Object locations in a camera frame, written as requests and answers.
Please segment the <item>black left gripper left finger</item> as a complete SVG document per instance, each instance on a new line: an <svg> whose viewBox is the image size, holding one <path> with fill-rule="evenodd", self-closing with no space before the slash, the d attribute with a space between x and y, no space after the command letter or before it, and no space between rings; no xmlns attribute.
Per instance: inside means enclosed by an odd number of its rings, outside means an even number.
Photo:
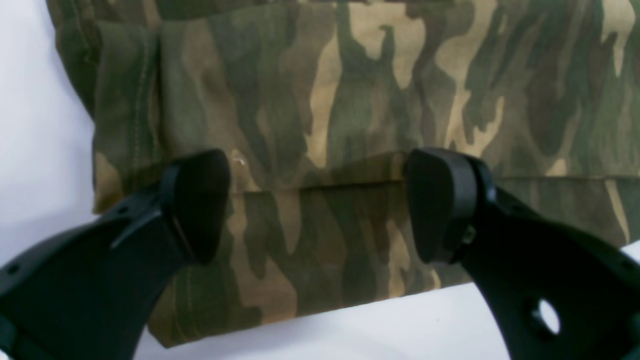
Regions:
<svg viewBox="0 0 640 360"><path fill-rule="evenodd" d="M9 360L131 360L170 280L220 244L230 166L219 149L173 162L98 219L53 235L1 269Z"/></svg>

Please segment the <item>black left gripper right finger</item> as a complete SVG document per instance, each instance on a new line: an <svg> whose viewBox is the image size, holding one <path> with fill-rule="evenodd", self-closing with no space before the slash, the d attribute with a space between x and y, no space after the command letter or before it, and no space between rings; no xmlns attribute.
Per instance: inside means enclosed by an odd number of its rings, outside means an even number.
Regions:
<svg viewBox="0 0 640 360"><path fill-rule="evenodd" d="M419 258L466 270L512 360L639 358L639 264L626 253L543 218L464 153L412 150L406 193Z"/></svg>

